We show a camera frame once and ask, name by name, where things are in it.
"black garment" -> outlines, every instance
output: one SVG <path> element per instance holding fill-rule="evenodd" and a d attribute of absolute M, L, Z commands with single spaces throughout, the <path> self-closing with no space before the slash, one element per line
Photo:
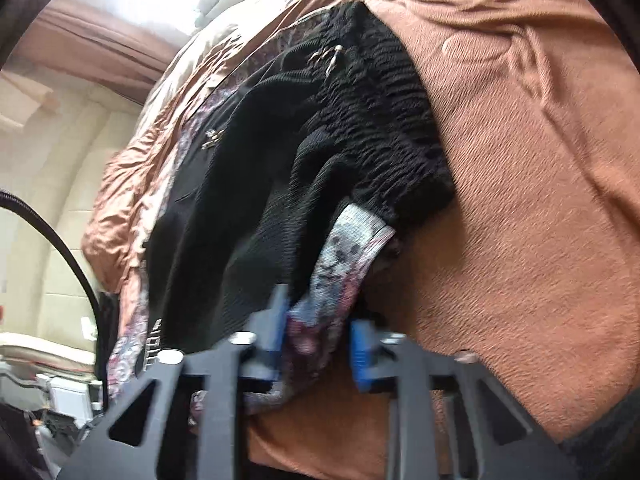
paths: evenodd
<path fill-rule="evenodd" d="M 362 3 L 331 11 L 255 73 L 194 142 L 146 257 L 150 326 L 194 352 L 241 330 L 276 283 L 295 303 L 350 202 L 399 232 L 452 198 L 431 107 L 411 59 Z"/>

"triangular cutout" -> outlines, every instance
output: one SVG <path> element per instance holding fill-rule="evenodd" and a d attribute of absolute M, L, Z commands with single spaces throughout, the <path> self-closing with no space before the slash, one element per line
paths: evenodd
<path fill-rule="evenodd" d="M 478 381 L 478 390 L 491 433 L 498 446 L 516 442 L 527 436 L 527 428 L 511 413 L 488 384 Z"/>
<path fill-rule="evenodd" d="M 125 412 L 120 416 L 109 429 L 109 438 L 129 444 L 139 446 L 142 443 L 142 436 L 145 432 L 146 418 L 151 408 L 151 401 L 154 397 L 156 381 L 151 381 L 140 393 Z"/>

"screw head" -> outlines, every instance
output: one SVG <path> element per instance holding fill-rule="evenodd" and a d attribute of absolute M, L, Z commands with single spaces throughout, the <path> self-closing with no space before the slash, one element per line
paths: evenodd
<path fill-rule="evenodd" d="M 461 350 L 453 355 L 453 358 L 463 365 L 472 365 L 480 361 L 480 356 L 472 350 Z"/>
<path fill-rule="evenodd" d="M 380 342 L 385 345 L 399 345 L 405 337 L 406 334 L 391 332 L 385 338 L 382 338 Z"/>
<path fill-rule="evenodd" d="M 253 332 L 235 332 L 229 336 L 229 342 L 234 345 L 251 345 L 255 340 L 256 335 Z"/>
<path fill-rule="evenodd" d="M 184 354 L 179 350 L 165 349 L 158 352 L 156 359 L 165 365 L 177 365 L 184 359 Z"/>

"orange blanket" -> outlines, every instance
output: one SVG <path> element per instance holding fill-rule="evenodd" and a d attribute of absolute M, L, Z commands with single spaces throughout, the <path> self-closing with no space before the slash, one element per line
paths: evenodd
<path fill-rule="evenodd" d="M 585 0 L 365 0 L 424 81 L 458 201 L 365 292 L 425 348 L 476 350 L 558 440 L 637 384 L 640 76 Z M 378 479 L 383 397 L 338 355 L 252 419 L 253 460 Z"/>

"beige wall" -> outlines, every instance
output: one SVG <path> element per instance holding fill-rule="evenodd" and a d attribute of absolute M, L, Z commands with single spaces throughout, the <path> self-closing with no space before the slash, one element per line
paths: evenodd
<path fill-rule="evenodd" d="M 60 108 L 56 113 L 38 110 L 20 138 L 0 136 L 0 186 L 56 228 L 95 282 L 79 250 L 80 238 L 102 169 L 126 145 L 140 106 L 41 67 L 14 62 L 10 69 L 53 88 Z M 82 337 L 80 318 L 93 317 L 78 281 L 48 242 L 6 211 L 0 211 L 0 304 L 4 332 L 93 348 Z"/>

